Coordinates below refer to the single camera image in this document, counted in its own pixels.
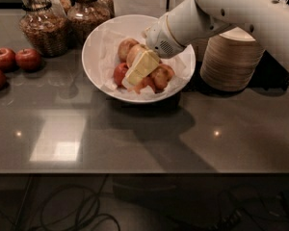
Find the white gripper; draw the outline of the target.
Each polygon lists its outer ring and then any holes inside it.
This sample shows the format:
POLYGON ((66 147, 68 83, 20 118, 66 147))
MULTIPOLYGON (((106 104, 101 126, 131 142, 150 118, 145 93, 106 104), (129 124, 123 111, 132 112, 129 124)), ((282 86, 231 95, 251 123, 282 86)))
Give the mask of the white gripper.
POLYGON ((178 43, 172 35, 168 15, 165 13, 143 30, 145 45, 151 50, 139 52, 127 70, 122 85, 128 91, 133 91, 132 88, 158 66, 160 58, 170 59, 185 50, 185 46, 178 43))

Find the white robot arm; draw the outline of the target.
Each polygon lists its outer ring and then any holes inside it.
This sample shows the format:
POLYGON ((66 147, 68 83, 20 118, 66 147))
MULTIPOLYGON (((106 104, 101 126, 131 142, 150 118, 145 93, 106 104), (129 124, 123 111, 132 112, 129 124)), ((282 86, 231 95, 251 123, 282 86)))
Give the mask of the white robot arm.
POLYGON ((238 27, 289 73, 289 5, 279 0, 184 0, 143 28, 145 44, 169 59, 197 39, 238 27))

